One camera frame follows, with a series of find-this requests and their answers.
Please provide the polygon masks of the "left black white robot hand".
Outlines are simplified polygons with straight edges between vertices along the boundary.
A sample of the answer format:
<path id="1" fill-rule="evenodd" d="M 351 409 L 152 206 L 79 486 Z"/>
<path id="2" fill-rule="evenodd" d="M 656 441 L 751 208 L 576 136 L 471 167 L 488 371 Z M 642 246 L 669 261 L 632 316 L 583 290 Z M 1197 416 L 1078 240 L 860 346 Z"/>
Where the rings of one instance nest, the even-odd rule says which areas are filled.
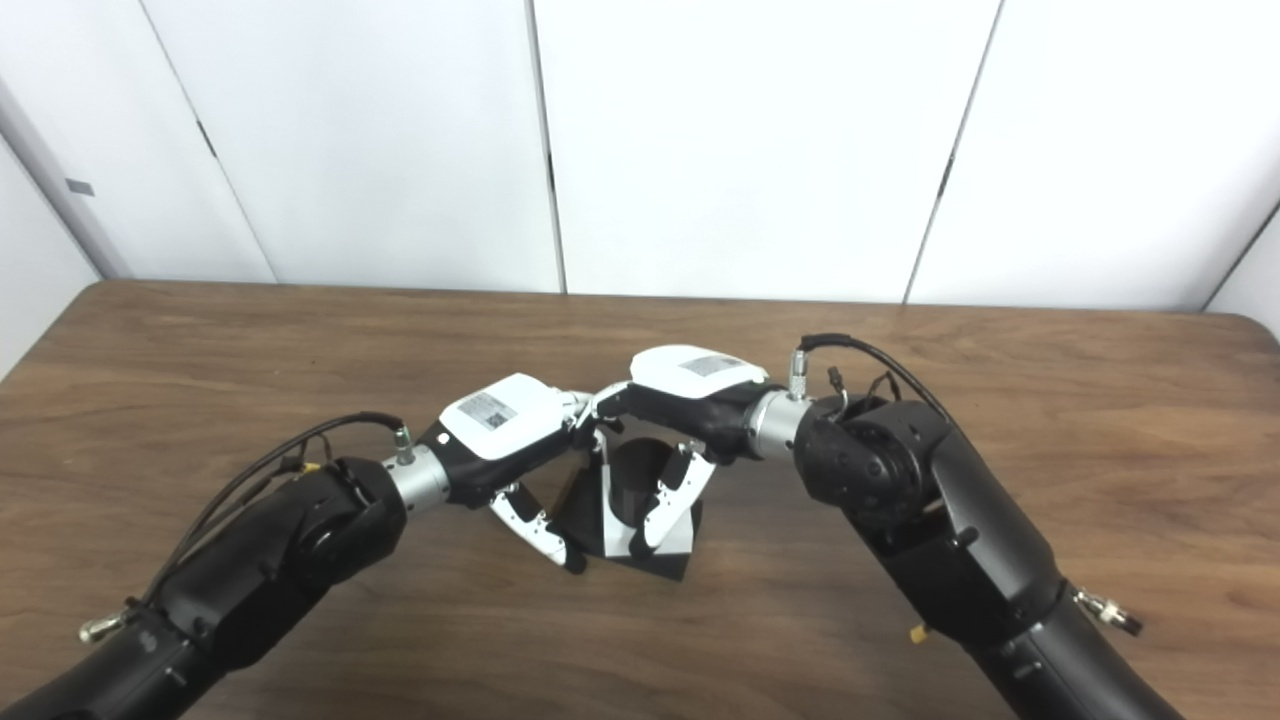
<path id="1" fill-rule="evenodd" d="M 572 451 L 579 419 L 591 396 L 511 374 L 445 406 L 419 437 L 431 469 L 417 498 L 490 509 L 517 537 L 552 564 L 579 575 L 585 555 L 575 548 L 524 478 Z"/>

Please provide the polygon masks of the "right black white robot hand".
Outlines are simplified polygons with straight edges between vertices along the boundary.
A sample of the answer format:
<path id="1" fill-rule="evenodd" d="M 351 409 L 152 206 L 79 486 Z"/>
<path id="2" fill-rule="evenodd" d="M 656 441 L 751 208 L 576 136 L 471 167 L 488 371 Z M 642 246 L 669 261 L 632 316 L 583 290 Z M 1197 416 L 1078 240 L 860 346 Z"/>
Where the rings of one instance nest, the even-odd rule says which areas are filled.
<path id="1" fill-rule="evenodd" d="M 636 354 L 628 380 L 591 397 L 579 424 L 631 416 L 687 438 L 666 461 L 654 495 L 643 505 L 628 546 L 635 559 L 657 552 L 699 501 L 718 466 L 758 456 L 749 438 L 749 418 L 774 388 L 763 368 L 740 357 L 666 345 Z"/>

